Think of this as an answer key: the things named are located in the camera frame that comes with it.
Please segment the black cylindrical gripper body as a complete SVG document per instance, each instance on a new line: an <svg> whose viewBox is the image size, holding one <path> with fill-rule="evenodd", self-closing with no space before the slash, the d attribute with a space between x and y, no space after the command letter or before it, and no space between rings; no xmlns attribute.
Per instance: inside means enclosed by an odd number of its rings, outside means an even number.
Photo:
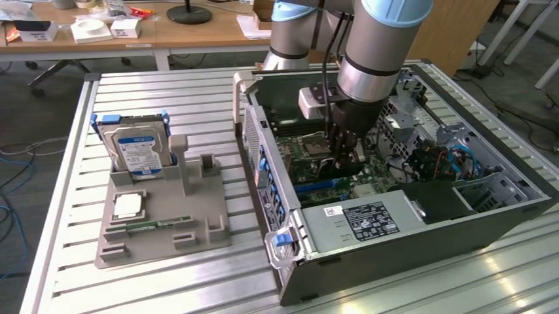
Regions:
<svg viewBox="0 0 559 314"><path fill-rule="evenodd" d="M340 137L342 133L356 139L364 137L374 127L386 103L386 97L374 102L361 102L353 99L336 102L332 108L329 137Z"/></svg>

